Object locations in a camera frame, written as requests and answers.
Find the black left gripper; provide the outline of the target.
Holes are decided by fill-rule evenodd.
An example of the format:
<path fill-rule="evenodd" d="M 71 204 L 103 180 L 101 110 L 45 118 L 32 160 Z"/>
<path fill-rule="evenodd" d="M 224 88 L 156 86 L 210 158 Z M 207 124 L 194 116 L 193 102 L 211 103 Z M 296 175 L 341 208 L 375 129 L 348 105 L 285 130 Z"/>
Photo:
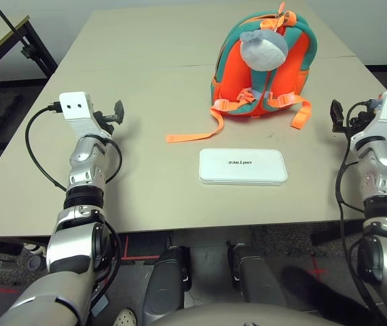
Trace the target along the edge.
<path fill-rule="evenodd" d="M 121 100 L 118 100 L 114 105 L 114 115 L 103 115 L 101 111 L 93 113 L 97 124 L 107 133 L 113 134 L 114 127 L 111 123 L 116 122 L 121 124 L 124 120 L 124 106 Z"/>

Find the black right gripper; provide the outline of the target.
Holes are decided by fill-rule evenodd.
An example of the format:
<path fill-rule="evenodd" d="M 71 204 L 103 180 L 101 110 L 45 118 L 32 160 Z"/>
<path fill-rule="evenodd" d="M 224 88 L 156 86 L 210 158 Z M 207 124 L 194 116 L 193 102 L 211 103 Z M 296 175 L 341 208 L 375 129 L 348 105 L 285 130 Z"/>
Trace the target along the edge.
<path fill-rule="evenodd" d="M 368 119 L 372 116 L 369 112 L 370 101 L 358 102 L 349 108 L 344 125 L 343 108 L 339 101 L 333 99 L 330 106 L 330 117 L 332 120 L 333 132 L 345 132 L 345 134 L 356 134 L 360 132 L 367 124 Z M 360 111 L 357 116 L 351 117 L 352 112 L 357 107 L 365 107 L 365 111 Z"/>

